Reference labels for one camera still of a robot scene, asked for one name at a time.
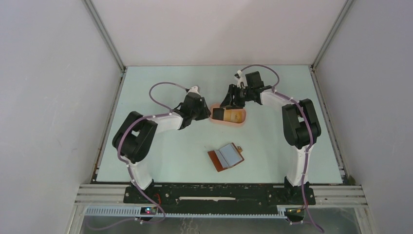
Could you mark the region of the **pink oval plastic tray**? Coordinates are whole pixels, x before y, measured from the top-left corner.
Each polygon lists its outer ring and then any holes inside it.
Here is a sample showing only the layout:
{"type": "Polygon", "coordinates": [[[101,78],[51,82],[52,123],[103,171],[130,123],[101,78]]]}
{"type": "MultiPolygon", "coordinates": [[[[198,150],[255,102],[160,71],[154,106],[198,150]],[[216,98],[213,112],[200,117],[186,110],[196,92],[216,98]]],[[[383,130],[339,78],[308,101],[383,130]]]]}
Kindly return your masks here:
{"type": "Polygon", "coordinates": [[[215,124],[239,127],[242,126],[246,120],[245,109],[226,109],[220,107],[218,103],[215,103],[211,105],[210,111],[211,115],[209,120],[215,124]]]}

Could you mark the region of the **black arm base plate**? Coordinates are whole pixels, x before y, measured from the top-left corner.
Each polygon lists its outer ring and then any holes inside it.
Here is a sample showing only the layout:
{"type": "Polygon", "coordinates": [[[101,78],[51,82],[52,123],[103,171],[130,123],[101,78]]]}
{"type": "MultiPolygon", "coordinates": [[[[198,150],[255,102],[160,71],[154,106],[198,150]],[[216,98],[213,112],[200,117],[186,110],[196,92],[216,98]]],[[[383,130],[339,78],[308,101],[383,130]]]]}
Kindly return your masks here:
{"type": "Polygon", "coordinates": [[[165,213],[194,215],[278,215],[284,205],[315,205],[309,184],[304,189],[272,183],[154,183],[141,194],[133,185],[124,192],[126,204],[150,204],[165,213]]]}

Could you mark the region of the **brown leather card holder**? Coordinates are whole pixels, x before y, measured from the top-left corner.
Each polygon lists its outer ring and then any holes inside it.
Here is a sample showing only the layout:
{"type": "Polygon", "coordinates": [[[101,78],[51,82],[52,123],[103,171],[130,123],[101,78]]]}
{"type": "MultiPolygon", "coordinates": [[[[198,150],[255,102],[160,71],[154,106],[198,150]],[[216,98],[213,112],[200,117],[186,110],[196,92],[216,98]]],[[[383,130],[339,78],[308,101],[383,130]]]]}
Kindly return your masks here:
{"type": "Polygon", "coordinates": [[[227,144],[220,149],[208,151],[208,156],[217,172],[233,168],[244,161],[242,148],[234,143],[227,144]]]}

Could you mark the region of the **gold VIP card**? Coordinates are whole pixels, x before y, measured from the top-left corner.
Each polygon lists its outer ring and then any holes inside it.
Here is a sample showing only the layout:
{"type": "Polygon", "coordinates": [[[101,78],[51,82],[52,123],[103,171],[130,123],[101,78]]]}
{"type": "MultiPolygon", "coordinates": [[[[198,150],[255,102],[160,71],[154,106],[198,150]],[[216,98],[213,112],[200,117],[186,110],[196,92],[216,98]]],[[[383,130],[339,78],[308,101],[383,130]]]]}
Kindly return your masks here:
{"type": "Polygon", "coordinates": [[[242,123],[244,112],[241,109],[225,109],[224,121],[231,123],[242,123]]]}

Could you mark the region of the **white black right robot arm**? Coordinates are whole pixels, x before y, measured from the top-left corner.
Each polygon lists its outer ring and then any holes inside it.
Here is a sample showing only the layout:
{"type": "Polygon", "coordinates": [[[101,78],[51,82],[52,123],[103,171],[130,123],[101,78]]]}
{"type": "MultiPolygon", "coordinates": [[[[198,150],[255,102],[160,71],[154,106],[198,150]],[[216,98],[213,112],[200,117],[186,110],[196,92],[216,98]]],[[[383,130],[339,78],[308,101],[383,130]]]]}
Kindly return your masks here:
{"type": "Polygon", "coordinates": [[[275,87],[265,85],[258,71],[243,74],[241,70],[234,75],[237,83],[228,87],[228,92],[220,108],[242,109],[246,102],[280,109],[282,112],[283,134],[290,146],[296,148],[297,156],[292,159],[292,166],[286,179],[291,186],[283,191],[286,202],[295,204],[303,197],[299,186],[308,181],[307,168],[313,145],[321,135],[319,119],[312,100],[294,100],[284,95],[275,87]]]}

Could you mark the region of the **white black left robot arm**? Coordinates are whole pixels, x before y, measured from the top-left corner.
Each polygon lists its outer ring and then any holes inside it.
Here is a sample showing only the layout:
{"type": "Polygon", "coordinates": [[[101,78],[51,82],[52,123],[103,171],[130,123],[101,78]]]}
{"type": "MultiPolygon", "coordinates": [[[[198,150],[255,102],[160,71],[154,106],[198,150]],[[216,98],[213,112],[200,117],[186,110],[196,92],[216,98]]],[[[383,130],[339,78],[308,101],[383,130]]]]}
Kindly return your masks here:
{"type": "Polygon", "coordinates": [[[143,116],[132,111],[128,114],[112,140],[117,157],[127,166],[131,183],[137,187],[135,197],[142,203],[152,201],[154,190],[152,176],[143,160],[150,151],[156,134],[182,130],[193,121],[207,119],[210,110],[205,98],[197,92],[188,92],[184,101],[172,111],[164,114],[143,116]]]}

